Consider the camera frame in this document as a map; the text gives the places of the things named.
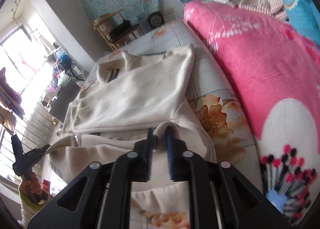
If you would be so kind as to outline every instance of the orange flower print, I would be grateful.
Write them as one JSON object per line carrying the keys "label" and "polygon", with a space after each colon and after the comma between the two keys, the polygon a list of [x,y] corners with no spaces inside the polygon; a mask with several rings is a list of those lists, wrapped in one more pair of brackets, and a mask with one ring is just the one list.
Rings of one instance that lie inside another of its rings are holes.
{"label": "orange flower print", "polygon": [[212,94],[199,98],[197,104],[194,100],[188,103],[210,136],[217,161],[227,160],[235,164],[242,160],[246,151],[238,144],[250,136],[250,129],[241,115],[239,104],[234,100],[222,102],[220,97]]}
{"label": "orange flower print", "polygon": [[151,224],[156,227],[168,228],[168,229],[189,229],[189,214],[186,212],[172,212],[168,214],[144,212],[145,218],[151,219]]}
{"label": "orange flower print", "polygon": [[159,30],[157,30],[157,31],[153,34],[153,38],[154,38],[154,39],[160,38],[161,36],[165,35],[165,34],[168,32],[169,29],[172,29],[172,27],[171,27],[170,25],[160,28]]}
{"label": "orange flower print", "polygon": [[111,54],[109,54],[109,60],[114,59],[115,57],[117,57],[123,50],[116,50],[114,52],[112,52]]}
{"label": "orange flower print", "polygon": [[213,139],[217,135],[223,135],[225,133],[233,133],[232,130],[228,130],[226,122],[227,114],[223,113],[221,105],[202,106],[201,110],[196,113],[202,127],[209,134],[210,138]]}

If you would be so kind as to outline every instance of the folded clothes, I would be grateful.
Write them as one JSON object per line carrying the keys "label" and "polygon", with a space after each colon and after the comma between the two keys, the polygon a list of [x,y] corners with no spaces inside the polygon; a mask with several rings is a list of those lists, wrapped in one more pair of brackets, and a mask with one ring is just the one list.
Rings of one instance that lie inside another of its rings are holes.
{"label": "folded clothes", "polygon": [[243,10],[263,13],[279,21],[285,21],[288,18],[282,0],[241,0],[238,7]]}

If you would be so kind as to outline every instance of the person's hand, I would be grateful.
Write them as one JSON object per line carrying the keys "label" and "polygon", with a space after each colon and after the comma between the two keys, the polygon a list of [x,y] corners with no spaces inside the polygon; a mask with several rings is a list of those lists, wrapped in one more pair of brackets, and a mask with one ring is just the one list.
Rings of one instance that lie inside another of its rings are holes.
{"label": "person's hand", "polygon": [[23,180],[20,183],[20,190],[26,196],[29,197],[26,187],[30,186],[31,192],[39,196],[42,196],[42,189],[39,184],[39,180],[34,172],[31,173],[31,180]]}

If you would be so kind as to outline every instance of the wooden stool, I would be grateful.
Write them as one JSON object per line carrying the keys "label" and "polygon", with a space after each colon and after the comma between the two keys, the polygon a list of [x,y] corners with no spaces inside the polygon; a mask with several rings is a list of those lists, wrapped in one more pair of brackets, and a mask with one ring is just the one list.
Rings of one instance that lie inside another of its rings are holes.
{"label": "wooden stool", "polygon": [[140,24],[134,24],[131,25],[127,30],[119,34],[115,38],[110,38],[110,35],[108,35],[111,31],[111,25],[108,22],[112,17],[114,17],[116,14],[120,14],[123,20],[125,18],[121,14],[122,9],[115,11],[110,14],[104,14],[100,16],[99,18],[95,19],[93,22],[93,28],[98,30],[98,32],[101,34],[101,36],[104,38],[104,40],[108,43],[108,45],[111,47],[113,51],[119,49],[127,39],[127,37],[132,34],[135,39],[137,39],[136,35],[134,34],[134,31],[138,31],[139,34],[142,36],[143,31],[140,28]]}

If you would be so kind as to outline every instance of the desk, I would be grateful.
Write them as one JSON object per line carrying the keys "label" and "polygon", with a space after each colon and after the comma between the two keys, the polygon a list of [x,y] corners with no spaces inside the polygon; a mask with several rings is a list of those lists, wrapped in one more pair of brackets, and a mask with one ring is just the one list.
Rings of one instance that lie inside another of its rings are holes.
{"label": "desk", "polygon": [[61,90],[57,99],[52,102],[49,113],[58,120],[64,122],[69,103],[76,98],[79,91],[80,87],[70,79],[63,90]]}

